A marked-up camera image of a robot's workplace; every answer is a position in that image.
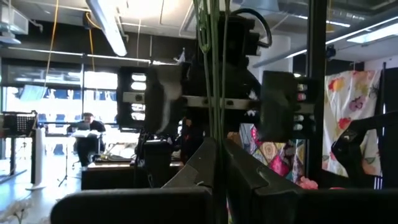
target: white wall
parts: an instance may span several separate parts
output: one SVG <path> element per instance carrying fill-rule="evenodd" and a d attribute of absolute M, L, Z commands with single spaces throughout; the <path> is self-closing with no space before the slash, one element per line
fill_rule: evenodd
<path fill-rule="evenodd" d="M 384 62 L 386 62 L 386 68 L 397 68 L 398 55 L 365 62 L 365 70 L 381 70 Z"/>

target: white floor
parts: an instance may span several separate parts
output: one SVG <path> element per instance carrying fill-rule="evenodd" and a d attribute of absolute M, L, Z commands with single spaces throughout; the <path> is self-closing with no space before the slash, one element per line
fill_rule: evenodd
<path fill-rule="evenodd" d="M 75 156 L 69 156 L 68 174 L 69 178 L 60 186 L 59 180 L 65 175 L 65 156 L 47 156 L 44 162 L 44 181 L 46 188 L 36 191 L 28 191 L 25 188 L 30 187 L 30 169 L 17 177 L 0 184 L 0 213 L 15 200 L 31 198 L 33 207 L 28 211 L 28 217 L 24 224 L 37 223 L 41 218 L 50 214 L 52 207 L 57 199 L 70 193 L 80 190 L 80 179 L 72 178 L 80 175 L 80 165 L 72 169 L 72 163 L 78 159 Z M 0 170 L 5 170 L 9 166 L 9 160 L 0 160 Z M 19 159 L 17 161 L 17 170 L 30 167 L 30 160 Z"/>

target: music stand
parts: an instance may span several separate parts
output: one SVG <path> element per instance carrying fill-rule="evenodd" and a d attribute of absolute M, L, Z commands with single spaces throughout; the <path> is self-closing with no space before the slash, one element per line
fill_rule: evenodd
<path fill-rule="evenodd" d="M 68 179 L 68 177 L 71 178 L 75 178 L 75 179 L 80 179 L 80 177 L 72 177 L 68 175 L 68 155 L 69 154 L 69 146 L 67 144 L 67 148 L 66 148 L 66 154 L 65 154 L 65 176 L 63 177 L 62 180 L 58 179 L 58 181 L 60 182 L 60 184 L 58 185 L 58 187 L 60 187 L 64 181 L 66 181 Z"/>

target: man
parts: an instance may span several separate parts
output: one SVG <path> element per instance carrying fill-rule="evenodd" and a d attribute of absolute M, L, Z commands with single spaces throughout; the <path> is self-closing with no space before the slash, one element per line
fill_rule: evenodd
<path fill-rule="evenodd" d="M 101 121 L 94 120 L 92 113 L 83 113 L 83 121 L 90 124 L 90 131 L 96 130 L 98 132 L 105 132 L 105 125 Z M 77 138 L 77 154 L 82 167 L 88 166 L 91 162 L 91 156 L 98 153 L 98 139 L 97 138 Z M 105 145 L 102 138 L 99 140 L 99 149 L 101 152 L 105 150 Z"/>

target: table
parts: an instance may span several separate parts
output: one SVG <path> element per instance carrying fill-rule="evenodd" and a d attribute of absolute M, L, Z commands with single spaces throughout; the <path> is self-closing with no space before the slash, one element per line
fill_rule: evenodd
<path fill-rule="evenodd" d="M 171 162 L 170 178 L 182 167 L 182 162 Z M 146 172 L 142 169 L 135 172 L 134 166 L 130 166 L 130 162 L 102 162 L 97 164 L 93 162 L 81 172 L 81 189 L 133 189 L 134 174 L 137 175 L 137 188 L 149 187 Z"/>

